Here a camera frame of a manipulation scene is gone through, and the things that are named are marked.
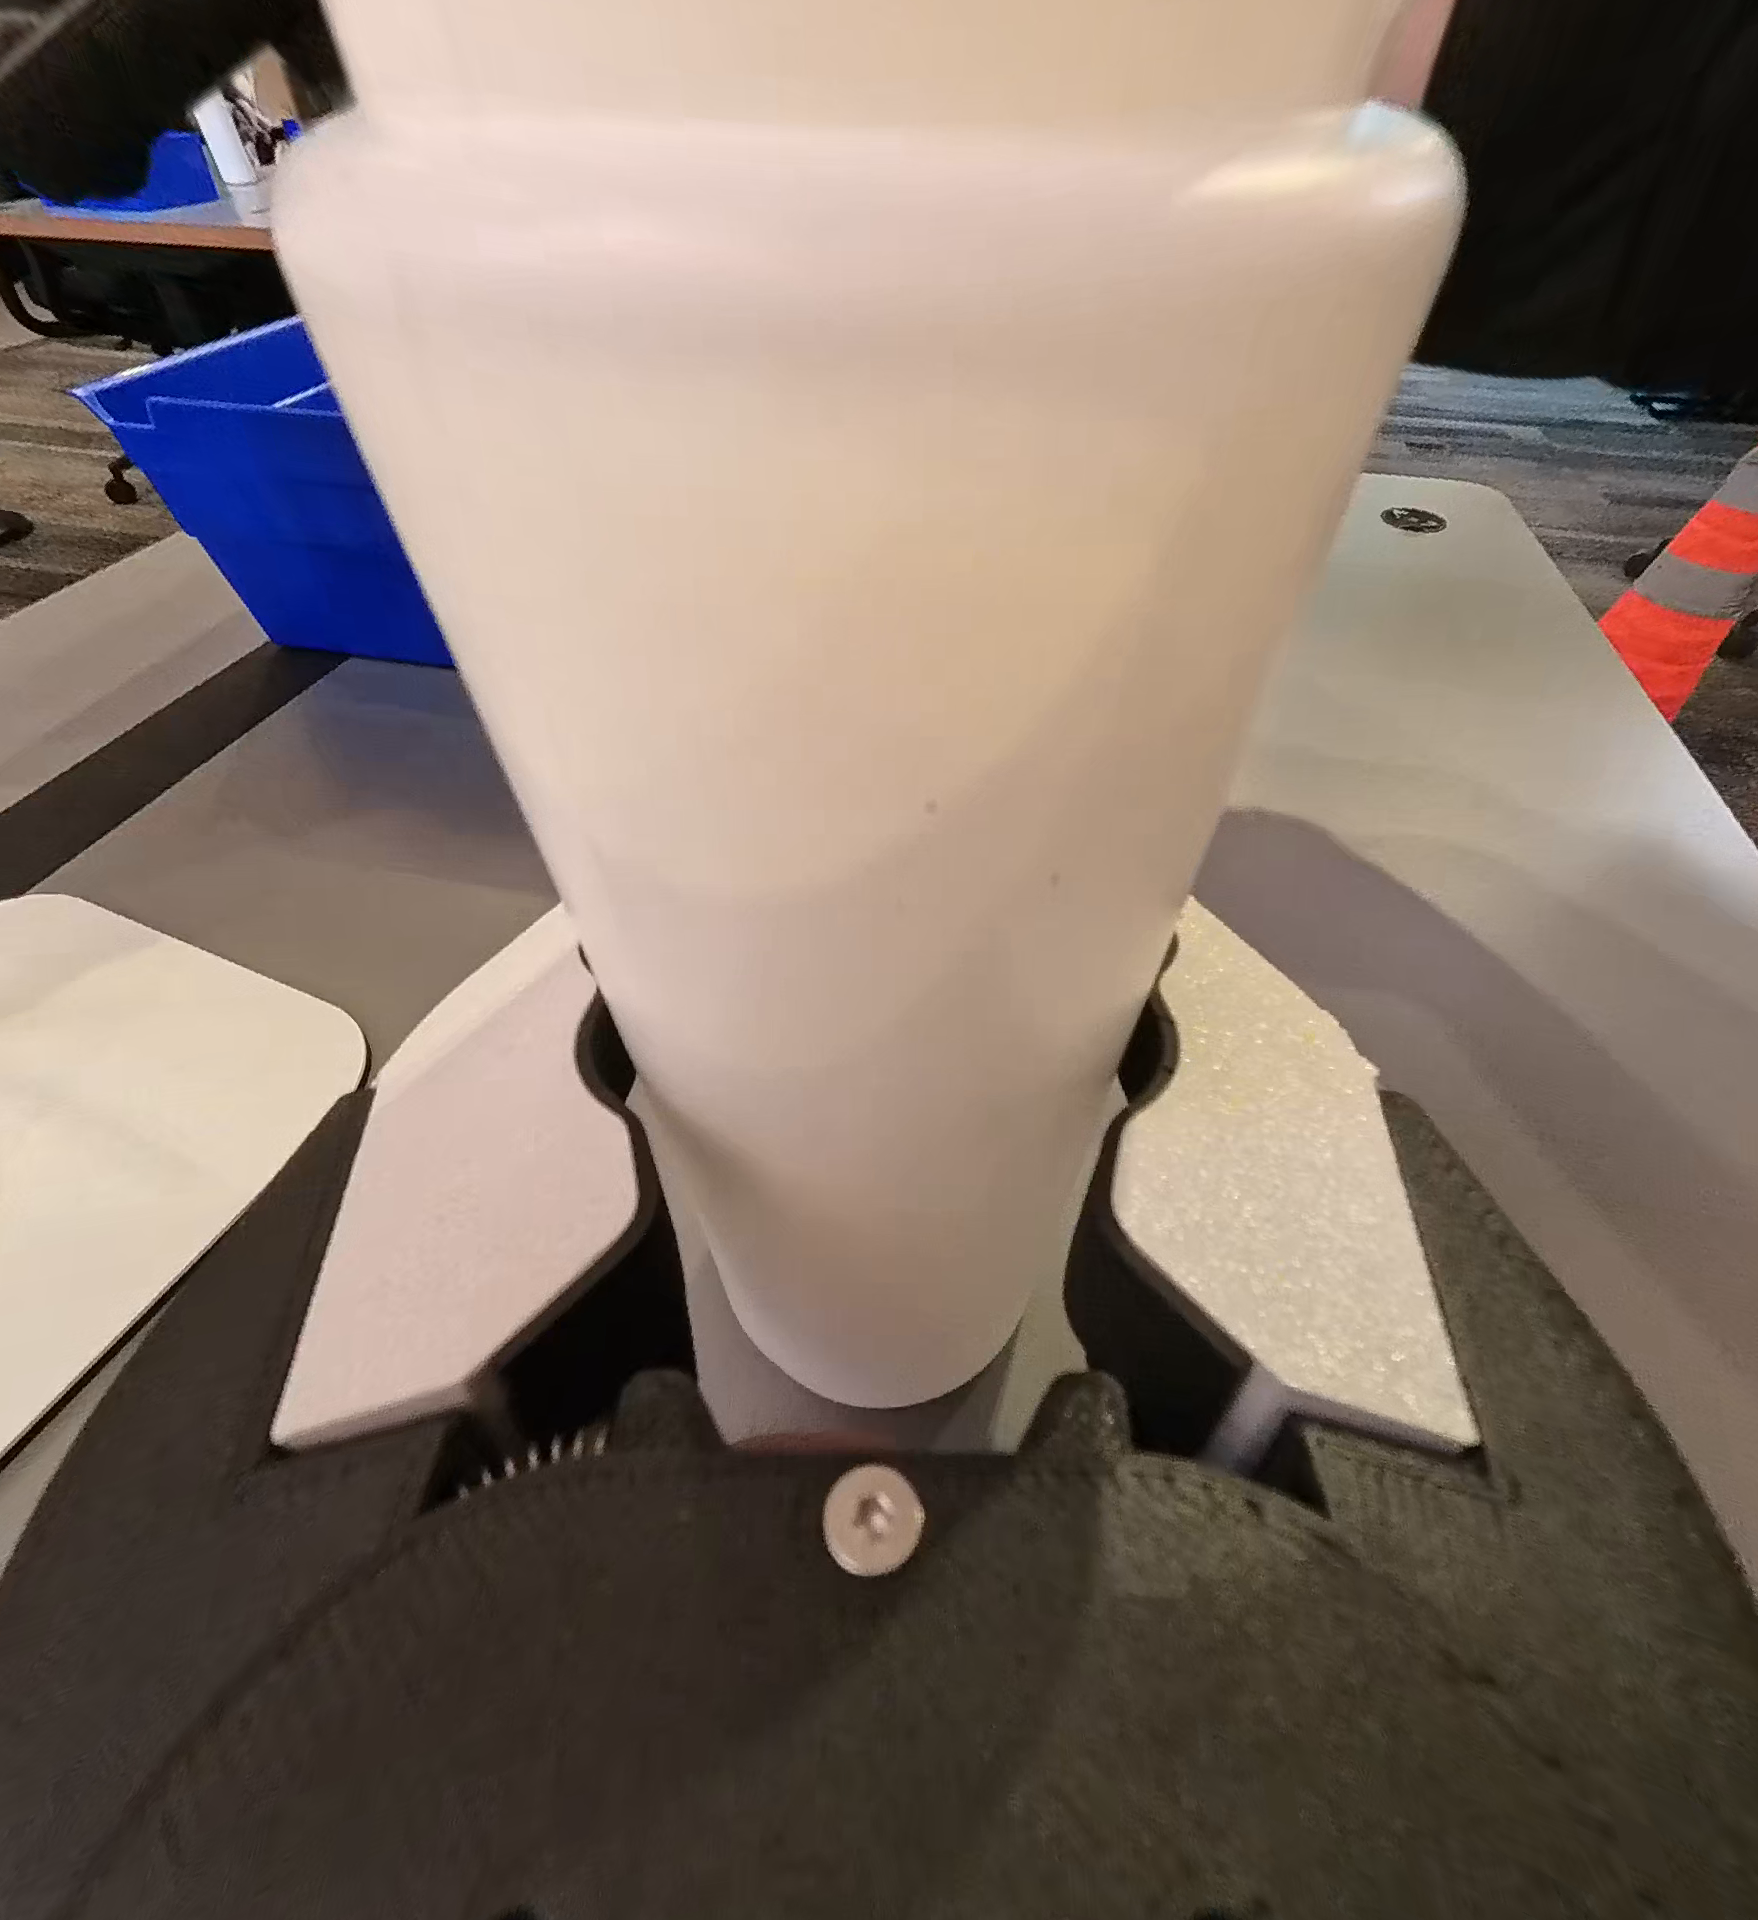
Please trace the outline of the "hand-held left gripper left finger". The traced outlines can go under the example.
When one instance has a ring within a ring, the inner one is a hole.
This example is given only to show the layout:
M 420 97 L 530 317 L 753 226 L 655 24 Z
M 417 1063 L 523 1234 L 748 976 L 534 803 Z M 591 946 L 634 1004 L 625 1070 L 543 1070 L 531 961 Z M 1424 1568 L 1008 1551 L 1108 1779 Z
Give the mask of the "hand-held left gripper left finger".
M 270 1440 L 288 1455 L 480 1410 L 659 1201 L 598 1065 L 579 954 L 495 954 L 372 1082 Z

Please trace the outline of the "orange traffic cone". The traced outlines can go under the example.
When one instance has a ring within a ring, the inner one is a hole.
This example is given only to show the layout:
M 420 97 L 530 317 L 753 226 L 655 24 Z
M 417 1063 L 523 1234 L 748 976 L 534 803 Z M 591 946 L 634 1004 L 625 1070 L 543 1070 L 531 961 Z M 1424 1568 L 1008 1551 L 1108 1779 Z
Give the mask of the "orange traffic cone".
M 1675 720 L 1718 658 L 1741 660 L 1758 626 L 1758 444 L 1659 545 L 1598 620 L 1659 717 Z

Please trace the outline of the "white bottle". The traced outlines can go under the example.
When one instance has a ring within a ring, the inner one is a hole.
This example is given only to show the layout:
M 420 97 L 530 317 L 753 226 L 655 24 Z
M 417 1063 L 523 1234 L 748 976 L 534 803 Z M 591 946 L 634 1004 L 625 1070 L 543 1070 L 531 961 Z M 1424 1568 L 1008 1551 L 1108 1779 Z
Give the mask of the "white bottle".
M 744 1335 L 978 1377 L 1464 211 L 1451 5 L 326 5 L 299 314 Z

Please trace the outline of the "black office chair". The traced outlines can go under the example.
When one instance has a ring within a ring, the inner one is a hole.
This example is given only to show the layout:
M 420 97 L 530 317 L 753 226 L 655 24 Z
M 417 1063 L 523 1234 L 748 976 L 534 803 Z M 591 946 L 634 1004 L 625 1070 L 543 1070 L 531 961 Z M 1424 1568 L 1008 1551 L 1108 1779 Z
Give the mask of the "black office chair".
M 274 55 L 295 109 L 352 100 L 321 5 L 0 5 L 0 205 L 121 201 L 166 132 L 241 65 Z M 0 237 L 0 297 L 45 339 L 109 336 L 172 355 L 290 318 L 272 253 Z

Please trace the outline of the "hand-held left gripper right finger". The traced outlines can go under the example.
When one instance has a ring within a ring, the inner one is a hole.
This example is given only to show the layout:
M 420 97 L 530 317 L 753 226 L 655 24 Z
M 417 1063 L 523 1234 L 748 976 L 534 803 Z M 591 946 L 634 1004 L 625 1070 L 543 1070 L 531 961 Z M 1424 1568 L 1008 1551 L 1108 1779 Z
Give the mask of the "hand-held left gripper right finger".
M 1148 1455 L 1262 1469 L 1313 1425 L 1455 1461 L 1480 1426 L 1346 1029 L 1183 905 L 1071 1243 L 1071 1336 Z

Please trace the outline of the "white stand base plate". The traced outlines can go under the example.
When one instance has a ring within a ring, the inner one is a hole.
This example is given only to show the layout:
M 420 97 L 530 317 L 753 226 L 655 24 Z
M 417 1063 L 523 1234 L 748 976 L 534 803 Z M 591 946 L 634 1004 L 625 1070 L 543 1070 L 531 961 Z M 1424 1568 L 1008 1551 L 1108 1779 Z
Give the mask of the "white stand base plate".
M 79 898 L 0 903 L 0 1471 L 366 1067 L 316 996 Z

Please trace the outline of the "wooden top desk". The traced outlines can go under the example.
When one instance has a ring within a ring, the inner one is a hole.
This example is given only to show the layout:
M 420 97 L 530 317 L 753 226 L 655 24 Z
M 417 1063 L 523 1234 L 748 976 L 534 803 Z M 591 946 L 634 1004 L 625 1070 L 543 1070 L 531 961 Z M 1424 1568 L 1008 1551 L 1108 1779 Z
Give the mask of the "wooden top desk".
M 37 201 L 0 205 L 0 239 L 42 246 L 118 246 L 172 253 L 272 255 L 265 209 L 220 202 L 172 209 L 60 209 Z

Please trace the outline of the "person's right forearm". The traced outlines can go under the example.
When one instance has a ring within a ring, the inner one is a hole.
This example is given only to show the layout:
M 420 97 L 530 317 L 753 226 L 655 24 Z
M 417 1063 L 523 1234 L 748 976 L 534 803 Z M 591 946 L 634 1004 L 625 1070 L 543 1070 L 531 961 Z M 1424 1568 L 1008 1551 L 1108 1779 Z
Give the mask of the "person's right forearm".
M 1758 395 L 1758 3 L 1405 5 L 1375 92 L 1464 168 L 1421 367 Z

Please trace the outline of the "small blue plastic bin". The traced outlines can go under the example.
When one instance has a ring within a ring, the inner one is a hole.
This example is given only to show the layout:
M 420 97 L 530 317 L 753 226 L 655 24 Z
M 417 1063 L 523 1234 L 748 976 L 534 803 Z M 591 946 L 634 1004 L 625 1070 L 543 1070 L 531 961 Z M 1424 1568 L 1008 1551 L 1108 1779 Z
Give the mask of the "small blue plastic bin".
M 146 148 L 146 174 L 137 188 L 123 194 L 66 198 L 30 188 L 44 206 L 66 214 L 104 214 L 135 218 L 172 214 L 222 201 L 222 183 L 202 134 L 193 126 L 153 136 Z

